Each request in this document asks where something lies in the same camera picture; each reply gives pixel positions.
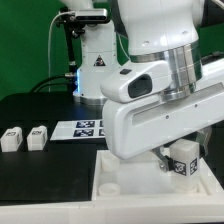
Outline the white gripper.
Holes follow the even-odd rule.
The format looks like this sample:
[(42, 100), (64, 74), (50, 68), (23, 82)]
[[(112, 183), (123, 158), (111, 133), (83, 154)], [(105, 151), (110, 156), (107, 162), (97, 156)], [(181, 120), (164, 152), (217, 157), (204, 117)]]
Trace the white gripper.
[(210, 125), (224, 120), (224, 59), (202, 67), (202, 78), (187, 97), (163, 101), (162, 91), (170, 84), (164, 60), (128, 61), (103, 80), (101, 91), (107, 101), (102, 118), (111, 153), (129, 159), (154, 149), (160, 169), (170, 172), (173, 159), (165, 155), (163, 145), (199, 130), (200, 156), (208, 154)]

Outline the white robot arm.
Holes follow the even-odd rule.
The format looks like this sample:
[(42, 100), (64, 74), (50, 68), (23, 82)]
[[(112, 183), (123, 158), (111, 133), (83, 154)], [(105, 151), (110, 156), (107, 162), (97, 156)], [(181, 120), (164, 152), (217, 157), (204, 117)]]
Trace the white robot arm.
[(196, 27), (213, 0), (107, 0), (129, 60), (100, 85), (108, 149), (120, 159), (224, 120), (224, 60), (201, 63)]

